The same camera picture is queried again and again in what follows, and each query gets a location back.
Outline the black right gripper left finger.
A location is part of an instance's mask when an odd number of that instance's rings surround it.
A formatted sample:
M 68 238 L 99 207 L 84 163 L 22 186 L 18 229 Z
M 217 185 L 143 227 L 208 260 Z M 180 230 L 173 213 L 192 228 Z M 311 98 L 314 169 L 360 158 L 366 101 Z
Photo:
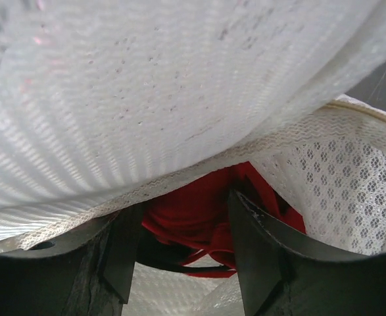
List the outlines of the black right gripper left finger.
M 0 315 L 121 315 L 143 210 L 131 206 L 0 253 Z

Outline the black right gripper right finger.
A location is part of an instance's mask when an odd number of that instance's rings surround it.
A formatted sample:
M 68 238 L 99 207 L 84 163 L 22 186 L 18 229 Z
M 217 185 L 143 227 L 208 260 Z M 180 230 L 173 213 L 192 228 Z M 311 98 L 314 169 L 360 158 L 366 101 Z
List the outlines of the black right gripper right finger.
M 246 315 L 386 315 L 386 252 L 319 242 L 236 191 L 228 210 Z

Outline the red bra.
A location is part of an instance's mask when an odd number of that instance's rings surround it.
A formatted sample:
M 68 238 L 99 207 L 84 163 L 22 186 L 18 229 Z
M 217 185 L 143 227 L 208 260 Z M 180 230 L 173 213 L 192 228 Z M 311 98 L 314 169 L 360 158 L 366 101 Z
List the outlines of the red bra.
M 229 278 L 236 273 L 228 196 L 240 191 L 273 217 L 304 233 L 302 216 L 250 163 L 211 172 L 146 202 L 142 265 L 191 277 Z

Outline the white mesh laundry bag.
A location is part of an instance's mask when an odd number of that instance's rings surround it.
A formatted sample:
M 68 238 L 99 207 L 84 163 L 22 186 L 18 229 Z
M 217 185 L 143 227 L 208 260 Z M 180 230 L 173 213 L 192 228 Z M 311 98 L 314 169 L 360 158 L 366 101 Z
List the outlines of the white mesh laundry bag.
M 250 163 L 303 233 L 386 252 L 386 1 L 0 1 L 0 253 Z M 246 315 L 142 265 L 121 315 Z

